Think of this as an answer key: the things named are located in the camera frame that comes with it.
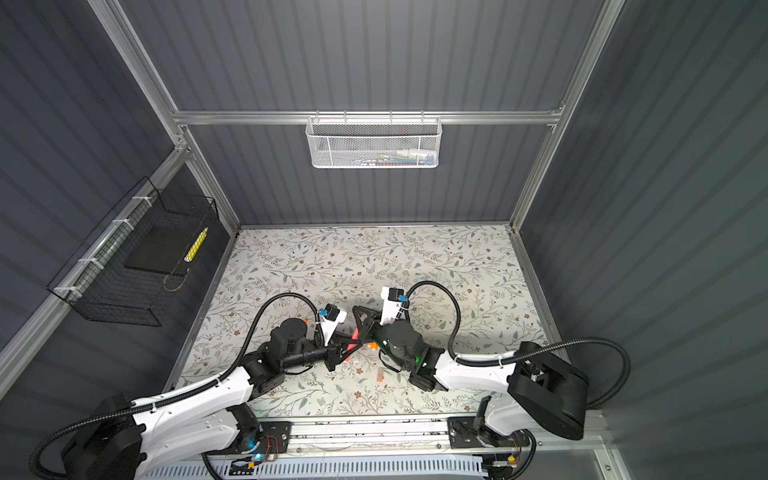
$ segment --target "floral tablecloth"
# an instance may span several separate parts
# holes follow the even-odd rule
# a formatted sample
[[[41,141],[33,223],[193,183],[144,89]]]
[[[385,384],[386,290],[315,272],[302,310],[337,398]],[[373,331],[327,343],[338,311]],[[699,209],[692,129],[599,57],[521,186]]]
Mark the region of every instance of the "floral tablecloth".
[[[467,227],[313,228],[244,230],[182,374],[195,382],[226,369],[262,302],[285,291],[308,296],[318,308],[335,303],[378,309],[383,286],[408,289],[436,280],[462,308],[457,352],[499,353],[522,340],[546,343],[508,232],[503,225]],[[427,342],[445,347],[452,304],[424,286],[413,296],[412,321]],[[295,299],[264,313],[251,348],[291,316],[311,317]],[[313,321],[310,320],[310,332]],[[378,352],[363,347],[327,372],[322,363],[251,402],[262,417],[474,412],[486,392],[422,392],[406,373],[383,368]]]

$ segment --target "gray wall panel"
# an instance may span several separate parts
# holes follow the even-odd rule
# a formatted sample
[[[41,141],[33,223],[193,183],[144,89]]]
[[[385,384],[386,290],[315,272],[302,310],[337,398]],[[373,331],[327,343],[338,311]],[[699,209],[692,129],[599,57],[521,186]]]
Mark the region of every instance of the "gray wall panel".
[[[635,477],[719,478],[713,455],[762,476],[766,15],[746,0],[629,2],[523,226],[563,337],[632,355],[604,413]],[[614,381],[613,354],[571,358],[593,390]]]
[[[303,127],[193,126],[243,224],[509,220],[547,127],[447,126],[437,168],[312,167]]]
[[[2,347],[172,144],[87,5],[0,2],[0,31]]]
[[[84,0],[0,2],[0,71],[3,347],[67,258],[173,144]],[[200,194],[187,168],[168,188]],[[227,240],[221,225],[209,231],[161,328],[76,313],[62,321],[0,401],[0,477],[31,478],[37,442],[103,398],[162,390]],[[44,459],[61,472],[60,450],[54,444]]]
[[[183,110],[556,108],[599,6],[124,2]]]
[[[202,194],[185,167],[167,189]],[[35,478],[26,462],[37,442],[89,416],[102,399],[119,392],[132,399],[163,389],[228,240],[223,225],[210,228],[161,327],[88,322],[75,312],[66,316],[0,401],[2,478]],[[62,446],[56,442],[43,456],[44,464],[59,472]]]

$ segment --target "orange object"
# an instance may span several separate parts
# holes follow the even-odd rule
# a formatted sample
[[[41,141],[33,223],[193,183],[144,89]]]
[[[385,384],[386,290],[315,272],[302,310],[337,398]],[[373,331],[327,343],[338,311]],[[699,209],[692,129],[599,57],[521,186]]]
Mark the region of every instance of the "orange object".
[[[359,336],[360,336],[360,331],[359,331],[357,328],[355,328],[355,332],[352,334],[352,339],[353,339],[353,340],[357,340],[357,338],[358,338]],[[351,349],[353,349],[353,348],[355,348],[355,346],[354,346],[354,345],[348,345],[348,346],[346,347],[346,351],[348,352],[348,351],[350,351],[350,350],[351,350]],[[344,360],[344,361],[345,361],[345,362],[348,362],[348,361],[349,361],[349,357],[346,357],[346,360]]]

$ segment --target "yellow marker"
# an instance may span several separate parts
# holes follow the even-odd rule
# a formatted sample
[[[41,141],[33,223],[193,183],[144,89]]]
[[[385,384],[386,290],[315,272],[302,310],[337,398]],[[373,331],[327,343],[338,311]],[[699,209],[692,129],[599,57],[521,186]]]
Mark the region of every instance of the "yellow marker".
[[[200,232],[200,235],[197,236],[197,240],[194,241],[192,248],[190,248],[190,251],[187,252],[187,256],[184,258],[185,262],[192,261],[195,254],[200,249],[200,245],[203,244],[203,240],[205,240],[206,235],[208,235],[208,227],[203,228],[203,231]]]

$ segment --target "wire mesh basket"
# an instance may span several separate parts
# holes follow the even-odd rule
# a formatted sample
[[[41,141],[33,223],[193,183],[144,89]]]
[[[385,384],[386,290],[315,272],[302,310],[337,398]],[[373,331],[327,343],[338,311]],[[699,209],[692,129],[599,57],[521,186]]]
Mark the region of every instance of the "wire mesh basket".
[[[48,289],[91,321],[161,326],[214,221],[214,199],[153,190],[76,261],[76,275],[63,280],[62,269]]]
[[[306,139],[317,168],[434,168],[442,124],[331,124],[310,118]]]

